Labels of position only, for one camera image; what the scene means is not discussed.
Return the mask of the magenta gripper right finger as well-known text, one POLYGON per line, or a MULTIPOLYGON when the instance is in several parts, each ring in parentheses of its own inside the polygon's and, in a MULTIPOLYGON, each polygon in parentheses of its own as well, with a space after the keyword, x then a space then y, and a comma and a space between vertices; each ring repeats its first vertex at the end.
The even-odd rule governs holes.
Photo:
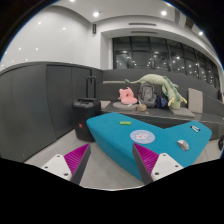
POLYGON ((167 153, 157 154, 137 143, 132 146, 132 154, 145 185, 182 169, 167 153))

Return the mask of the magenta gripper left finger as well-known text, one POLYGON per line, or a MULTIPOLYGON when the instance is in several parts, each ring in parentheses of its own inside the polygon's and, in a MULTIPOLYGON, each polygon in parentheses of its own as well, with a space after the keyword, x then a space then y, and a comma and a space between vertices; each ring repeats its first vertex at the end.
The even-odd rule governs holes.
POLYGON ((91 147, 85 144, 66 155, 56 154, 42 169, 79 185, 90 154, 91 147))

